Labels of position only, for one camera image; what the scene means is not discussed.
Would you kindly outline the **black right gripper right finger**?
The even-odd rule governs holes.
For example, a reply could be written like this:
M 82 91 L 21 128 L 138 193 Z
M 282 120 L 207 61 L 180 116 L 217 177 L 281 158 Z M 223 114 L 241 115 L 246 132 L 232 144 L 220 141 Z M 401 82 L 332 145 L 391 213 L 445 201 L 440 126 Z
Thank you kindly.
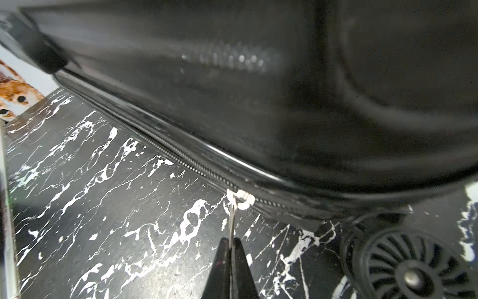
M 235 238 L 230 252 L 230 298 L 258 299 L 245 251 L 240 239 Z

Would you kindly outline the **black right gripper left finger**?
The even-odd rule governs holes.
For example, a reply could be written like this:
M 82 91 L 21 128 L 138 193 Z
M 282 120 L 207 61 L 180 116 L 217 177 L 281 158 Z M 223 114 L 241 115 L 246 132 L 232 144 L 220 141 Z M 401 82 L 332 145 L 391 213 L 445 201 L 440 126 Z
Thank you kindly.
M 219 242 L 214 261 L 210 267 L 202 299 L 229 299 L 231 249 L 229 240 L 222 238 Z

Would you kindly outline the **silver white zipper pull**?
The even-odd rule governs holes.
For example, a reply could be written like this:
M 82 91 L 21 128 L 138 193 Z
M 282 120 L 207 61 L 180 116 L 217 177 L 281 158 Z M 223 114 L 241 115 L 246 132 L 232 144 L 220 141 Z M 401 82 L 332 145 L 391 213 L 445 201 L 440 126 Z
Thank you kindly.
M 227 200 L 229 202 L 230 218 L 228 222 L 229 227 L 229 249 L 232 250 L 235 238 L 235 218 L 238 210 L 244 211 L 255 204 L 256 197 L 242 189 L 233 191 L 227 189 Z

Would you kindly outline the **black hard-shell suitcase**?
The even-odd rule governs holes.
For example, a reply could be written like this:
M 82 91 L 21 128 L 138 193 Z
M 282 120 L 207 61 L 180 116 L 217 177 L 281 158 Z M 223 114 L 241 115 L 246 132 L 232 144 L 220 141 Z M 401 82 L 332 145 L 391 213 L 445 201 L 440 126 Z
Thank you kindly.
M 370 299 L 475 299 L 403 206 L 478 178 L 476 1 L 2 1 L 1 44 L 241 203 L 346 224 Z

